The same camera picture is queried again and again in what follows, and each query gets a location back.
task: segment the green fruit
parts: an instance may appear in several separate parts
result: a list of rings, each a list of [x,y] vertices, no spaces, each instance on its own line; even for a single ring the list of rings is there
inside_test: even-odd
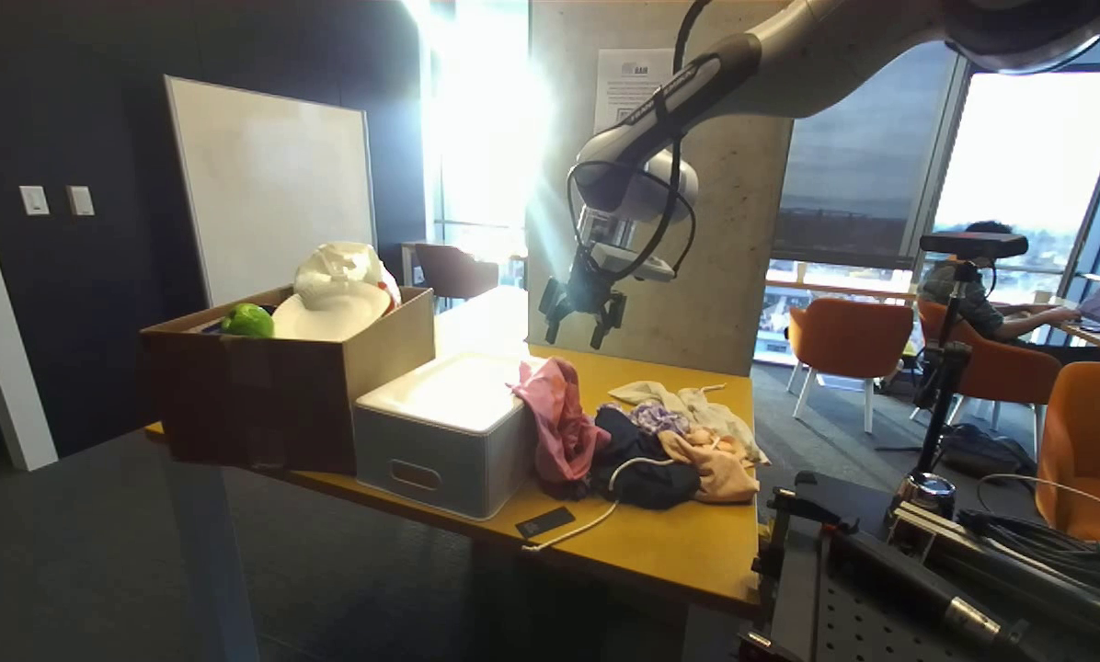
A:
[[[230,309],[222,330],[242,338],[275,338],[275,321],[269,315],[269,309],[253,300],[241,300]]]

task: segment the orange chair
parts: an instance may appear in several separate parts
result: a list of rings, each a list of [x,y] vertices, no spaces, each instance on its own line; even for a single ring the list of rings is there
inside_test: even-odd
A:
[[[436,288],[436,298],[480,298],[502,282],[502,266],[451,243],[405,243],[400,260],[405,282]]]
[[[940,344],[950,306],[919,298],[917,309],[919,309],[923,342]],[[963,315],[955,321],[950,342],[963,342],[972,348],[958,395],[983,396],[983,402],[1015,402],[1034,407],[1034,436],[1037,436],[1043,407],[1048,404],[1051,384],[1060,375],[1060,362],[1043,348],[986,338]]]
[[[847,298],[818,298],[805,309],[790,309],[790,348],[801,375],[796,419],[818,371],[866,377],[866,433],[874,433],[874,395],[883,375],[896,375],[913,335],[909,306],[875,306]]]
[[[1060,371],[1043,425],[1037,477],[1037,515],[1074,539],[1100,539],[1100,504],[1089,501],[1100,496],[1100,362]]]

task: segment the wall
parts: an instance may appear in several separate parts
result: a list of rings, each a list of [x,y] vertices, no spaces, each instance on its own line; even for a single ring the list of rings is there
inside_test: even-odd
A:
[[[563,178],[578,146],[598,131],[598,54],[601,48],[670,48],[685,0],[541,0],[535,4],[535,54],[557,94],[554,154],[545,189],[530,207],[530,338],[545,338],[539,298],[550,274],[563,278],[573,256],[573,229]],[[709,4],[691,31],[687,54],[698,54],[728,31],[769,19],[779,0]],[[687,365],[707,371],[750,371],[756,330],[767,290],[769,243],[788,163],[788,116],[709,116],[685,138],[698,170],[698,235],[675,282],[623,278],[627,321],[606,335],[603,352]],[[598,315],[566,315],[560,344],[588,348]]]
[[[150,419],[137,330],[204,306],[164,73],[368,110],[387,260],[424,235],[420,48],[393,0],[4,0],[0,266],[61,451]],[[35,219],[19,184],[92,184]]]

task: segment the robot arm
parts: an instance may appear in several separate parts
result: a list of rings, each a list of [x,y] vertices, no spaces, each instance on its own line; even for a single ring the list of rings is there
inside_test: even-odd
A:
[[[601,235],[582,229],[571,278],[554,278],[541,298],[550,342],[566,314],[601,315],[593,344],[623,323],[627,298],[612,288],[632,268],[612,271],[598,255],[612,251],[606,235],[631,235],[612,229],[623,223],[627,192],[675,138],[718,114],[818,114],[935,35],[989,69],[1044,66],[1100,35],[1100,0],[790,0],[762,26],[724,35],[578,151],[571,181],[582,209],[603,223]]]

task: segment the gray carpet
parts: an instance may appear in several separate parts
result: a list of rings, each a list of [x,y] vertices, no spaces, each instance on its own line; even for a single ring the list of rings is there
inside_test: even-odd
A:
[[[896,490],[919,444],[909,404],[832,384],[790,419],[788,368],[760,368],[767,490],[829,472]],[[593,659],[670,662],[685,605],[638,586],[560,572],[458,534],[230,472],[235,537],[264,659]],[[734,659],[735,620],[698,659]],[[0,451],[0,662],[200,659],[164,450],[139,433],[13,476]]]

